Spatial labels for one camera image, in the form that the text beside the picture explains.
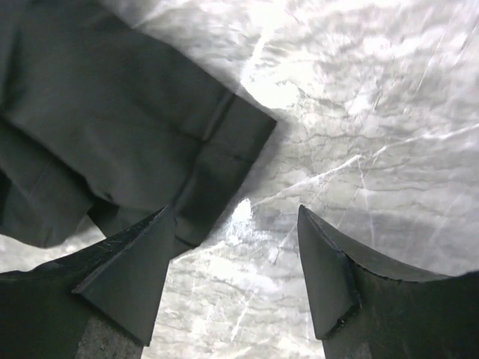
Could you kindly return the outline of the black long sleeve shirt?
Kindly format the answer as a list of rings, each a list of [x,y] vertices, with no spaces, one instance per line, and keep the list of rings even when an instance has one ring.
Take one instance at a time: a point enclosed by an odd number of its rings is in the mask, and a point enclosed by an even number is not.
[[[199,246],[275,120],[98,1],[1,3],[1,233],[51,248],[170,206]]]

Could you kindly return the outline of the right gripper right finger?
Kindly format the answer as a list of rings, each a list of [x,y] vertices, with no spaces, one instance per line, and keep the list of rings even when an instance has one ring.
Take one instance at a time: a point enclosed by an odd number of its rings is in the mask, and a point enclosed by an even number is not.
[[[297,233],[315,337],[327,358],[476,358],[478,273],[410,266],[304,206]]]

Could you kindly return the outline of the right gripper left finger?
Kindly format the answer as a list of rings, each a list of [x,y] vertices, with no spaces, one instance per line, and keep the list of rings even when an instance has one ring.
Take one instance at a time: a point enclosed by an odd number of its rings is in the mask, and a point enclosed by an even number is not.
[[[162,209],[31,271],[1,275],[3,358],[139,358],[150,344],[174,247]]]

